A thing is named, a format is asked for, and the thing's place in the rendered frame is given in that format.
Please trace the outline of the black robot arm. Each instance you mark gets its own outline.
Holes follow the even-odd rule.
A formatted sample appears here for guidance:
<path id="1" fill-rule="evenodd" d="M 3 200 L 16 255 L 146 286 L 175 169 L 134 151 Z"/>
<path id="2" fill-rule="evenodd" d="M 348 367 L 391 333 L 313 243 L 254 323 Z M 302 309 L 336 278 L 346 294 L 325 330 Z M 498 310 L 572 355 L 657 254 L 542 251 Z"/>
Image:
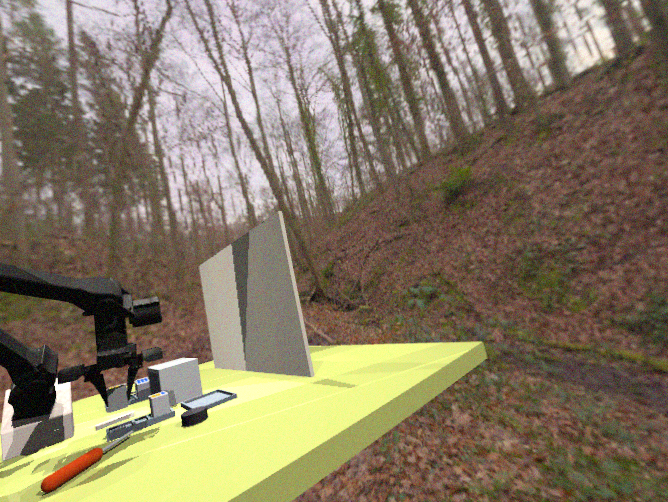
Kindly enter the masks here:
<path id="1" fill-rule="evenodd" d="M 132 300 L 111 278 L 76 279 L 0 263 L 0 292 L 72 303 L 84 310 L 83 316 L 94 315 L 95 335 L 125 330 L 127 317 L 132 328 L 163 321 L 159 297 Z M 28 347 L 0 328 L 0 365 L 12 379 L 7 402 L 13 406 L 12 421 L 51 413 L 57 356 L 47 345 Z M 123 367 L 126 360 L 137 358 L 136 342 L 102 341 L 96 357 L 97 371 Z"/>

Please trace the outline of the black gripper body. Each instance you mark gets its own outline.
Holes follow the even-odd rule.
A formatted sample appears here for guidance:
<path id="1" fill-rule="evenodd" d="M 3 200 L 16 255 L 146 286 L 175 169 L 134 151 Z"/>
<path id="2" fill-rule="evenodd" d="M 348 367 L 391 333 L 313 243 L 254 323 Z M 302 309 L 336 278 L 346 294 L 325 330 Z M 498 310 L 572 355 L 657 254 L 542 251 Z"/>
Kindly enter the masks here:
<path id="1" fill-rule="evenodd" d="M 126 330 L 120 330 L 120 331 L 115 331 L 115 332 L 110 332 L 110 333 L 105 333 L 101 335 L 96 335 L 96 346 L 97 346 L 97 352 L 100 347 L 100 343 L 102 341 L 108 341 L 108 345 L 115 345 L 119 344 L 120 339 L 127 339 L 127 329 Z M 128 343 L 128 339 L 127 339 Z M 163 352 L 160 347 L 154 347 L 154 348 L 149 348 L 145 350 L 141 350 L 141 354 L 137 354 L 137 358 L 133 360 L 126 360 L 126 364 L 130 365 L 131 367 L 135 366 L 142 366 L 143 361 L 149 363 L 153 362 L 156 360 L 163 359 Z M 90 366 L 85 366 L 84 364 L 76 365 L 73 367 L 64 367 L 58 371 L 58 385 L 72 382 L 77 380 L 79 377 L 82 375 L 84 376 L 85 379 L 92 379 L 99 377 L 101 371 L 97 371 L 97 365 L 93 364 Z"/>

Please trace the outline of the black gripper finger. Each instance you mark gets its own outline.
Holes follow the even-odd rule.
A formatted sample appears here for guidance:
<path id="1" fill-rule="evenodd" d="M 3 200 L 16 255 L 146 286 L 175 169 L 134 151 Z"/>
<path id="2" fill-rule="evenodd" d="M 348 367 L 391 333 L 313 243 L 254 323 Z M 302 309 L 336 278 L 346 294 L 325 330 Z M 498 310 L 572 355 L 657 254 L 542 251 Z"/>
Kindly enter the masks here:
<path id="1" fill-rule="evenodd" d="M 99 391 L 99 393 L 101 394 L 101 396 L 102 396 L 102 398 L 103 398 L 103 400 L 104 400 L 104 402 L 105 402 L 106 407 L 108 407 L 108 402 L 107 402 L 107 389 L 106 389 L 106 386 L 105 386 L 105 381 L 104 381 L 103 373 L 100 374 L 99 377 L 96 377 L 96 378 L 92 378 L 92 379 L 90 379 L 90 378 L 88 378 L 88 379 L 84 379 L 84 382 L 88 382 L 88 381 L 90 381 L 90 382 L 97 388 L 97 390 Z"/>
<path id="2" fill-rule="evenodd" d="M 135 366 L 135 367 L 131 367 L 131 368 L 130 368 L 130 366 L 128 366 L 127 393 L 126 393 L 127 394 L 127 400 L 130 400 L 134 379 L 136 377 L 138 369 L 142 368 L 142 367 L 143 367 L 143 365 L 142 366 L 139 365 L 139 366 Z"/>

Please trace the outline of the orange-handled screwdriver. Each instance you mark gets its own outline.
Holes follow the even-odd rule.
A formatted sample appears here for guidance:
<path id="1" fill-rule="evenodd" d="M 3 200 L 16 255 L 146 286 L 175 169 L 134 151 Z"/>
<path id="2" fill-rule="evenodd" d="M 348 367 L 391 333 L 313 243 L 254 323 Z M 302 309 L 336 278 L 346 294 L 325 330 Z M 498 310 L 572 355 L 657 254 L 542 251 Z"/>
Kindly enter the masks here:
<path id="1" fill-rule="evenodd" d="M 125 435 L 121 436 L 118 440 L 114 441 L 110 445 L 103 447 L 103 449 L 94 448 L 91 451 L 87 452 L 87 454 L 85 455 L 83 454 L 70 464 L 63 466 L 58 471 L 54 472 L 53 474 L 50 474 L 42 481 L 41 490 L 45 493 L 56 490 L 59 486 L 61 486 L 65 482 L 68 482 L 70 479 L 78 475 L 80 472 L 83 472 L 84 470 L 92 466 L 95 462 L 98 462 L 102 458 L 103 452 L 105 452 L 105 450 L 121 442 L 121 440 L 123 440 L 132 433 L 134 433 L 134 431 L 126 433 Z"/>

